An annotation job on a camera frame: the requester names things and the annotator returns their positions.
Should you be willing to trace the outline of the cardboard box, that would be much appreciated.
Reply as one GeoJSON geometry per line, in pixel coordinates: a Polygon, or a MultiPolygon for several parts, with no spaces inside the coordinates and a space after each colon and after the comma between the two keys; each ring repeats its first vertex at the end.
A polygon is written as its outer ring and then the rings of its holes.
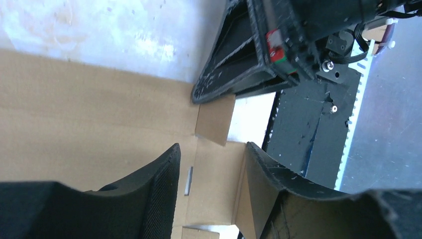
{"type": "Polygon", "coordinates": [[[228,141],[235,97],[194,105],[192,84],[0,52],[0,179],[98,190],[181,148],[172,237],[234,225],[245,144],[228,141]]]}

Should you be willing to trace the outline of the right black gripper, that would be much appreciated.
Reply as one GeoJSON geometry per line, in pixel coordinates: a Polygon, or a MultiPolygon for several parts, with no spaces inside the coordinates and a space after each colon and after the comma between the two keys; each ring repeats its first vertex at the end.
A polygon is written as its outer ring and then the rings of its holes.
{"type": "Polygon", "coordinates": [[[421,16],[419,0],[229,0],[194,104],[262,95],[365,59],[377,17],[421,16]]]}

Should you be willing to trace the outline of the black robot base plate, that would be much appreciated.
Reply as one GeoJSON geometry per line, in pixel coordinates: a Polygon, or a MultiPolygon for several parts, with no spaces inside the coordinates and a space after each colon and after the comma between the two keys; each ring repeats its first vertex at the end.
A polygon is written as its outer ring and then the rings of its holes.
{"type": "Polygon", "coordinates": [[[334,188],[362,74],[333,70],[341,82],[302,81],[275,94],[263,150],[307,179],[334,188]]]}

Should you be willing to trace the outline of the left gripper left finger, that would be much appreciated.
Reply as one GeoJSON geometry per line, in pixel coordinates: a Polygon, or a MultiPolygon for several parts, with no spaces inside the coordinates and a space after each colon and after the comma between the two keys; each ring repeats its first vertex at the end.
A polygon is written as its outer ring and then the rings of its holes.
{"type": "Polygon", "coordinates": [[[181,150],[157,159],[98,191],[55,181],[2,182],[3,239],[168,239],[172,234],[181,150]]]}

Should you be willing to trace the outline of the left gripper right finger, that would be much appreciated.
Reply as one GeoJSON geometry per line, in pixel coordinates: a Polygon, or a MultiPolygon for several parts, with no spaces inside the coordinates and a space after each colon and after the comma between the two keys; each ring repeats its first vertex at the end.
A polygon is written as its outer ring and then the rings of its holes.
{"type": "Polygon", "coordinates": [[[254,239],[419,239],[422,192],[347,194],[317,184],[246,144],[254,239]]]}

